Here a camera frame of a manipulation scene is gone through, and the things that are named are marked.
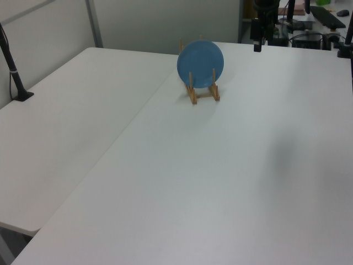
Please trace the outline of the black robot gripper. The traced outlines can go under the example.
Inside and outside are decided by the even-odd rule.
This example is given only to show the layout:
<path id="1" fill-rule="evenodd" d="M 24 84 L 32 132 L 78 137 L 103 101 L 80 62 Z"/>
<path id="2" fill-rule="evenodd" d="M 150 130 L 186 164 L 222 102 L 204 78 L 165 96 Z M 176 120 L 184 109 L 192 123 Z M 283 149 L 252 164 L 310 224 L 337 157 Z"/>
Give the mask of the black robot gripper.
<path id="1" fill-rule="evenodd" d="M 250 38 L 253 40 L 254 52 L 261 52 L 262 44 L 265 45 L 267 43 L 267 40 L 273 39 L 275 25 L 276 19 L 252 19 Z"/>

